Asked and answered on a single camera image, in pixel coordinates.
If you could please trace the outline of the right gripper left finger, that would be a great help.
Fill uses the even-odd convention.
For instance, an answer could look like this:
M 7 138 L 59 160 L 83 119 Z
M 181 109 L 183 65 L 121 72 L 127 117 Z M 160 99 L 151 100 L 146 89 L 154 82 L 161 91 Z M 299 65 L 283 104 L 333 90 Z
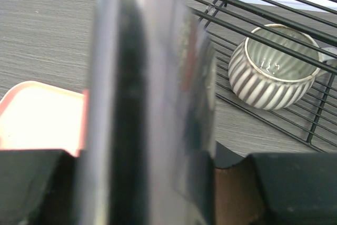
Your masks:
M 1 151 L 1 224 L 78 224 L 84 151 Z

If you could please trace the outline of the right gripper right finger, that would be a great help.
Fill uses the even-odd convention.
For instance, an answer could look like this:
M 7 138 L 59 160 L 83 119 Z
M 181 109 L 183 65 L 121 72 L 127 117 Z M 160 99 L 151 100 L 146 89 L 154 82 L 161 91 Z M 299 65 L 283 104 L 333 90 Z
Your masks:
M 253 153 L 216 147 L 217 224 L 336 224 L 335 153 Z

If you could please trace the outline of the metal tongs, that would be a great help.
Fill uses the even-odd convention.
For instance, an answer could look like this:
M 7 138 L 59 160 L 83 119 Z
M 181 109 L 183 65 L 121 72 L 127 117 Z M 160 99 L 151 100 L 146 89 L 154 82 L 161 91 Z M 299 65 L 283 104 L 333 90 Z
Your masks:
M 72 224 L 215 224 L 215 63 L 182 0 L 97 0 Z

